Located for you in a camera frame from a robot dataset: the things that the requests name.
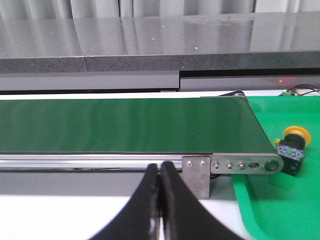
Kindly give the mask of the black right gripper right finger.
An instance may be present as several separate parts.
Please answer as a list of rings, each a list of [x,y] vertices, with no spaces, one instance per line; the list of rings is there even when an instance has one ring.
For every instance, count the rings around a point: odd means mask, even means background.
[[[172,162],[161,165],[162,218],[166,240],[241,240],[213,217],[189,190]]]

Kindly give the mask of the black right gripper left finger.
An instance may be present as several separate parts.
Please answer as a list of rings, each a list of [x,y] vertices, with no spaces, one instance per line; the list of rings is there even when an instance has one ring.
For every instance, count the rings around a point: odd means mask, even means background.
[[[158,167],[149,164],[135,192],[93,240],[157,240],[159,238]]]

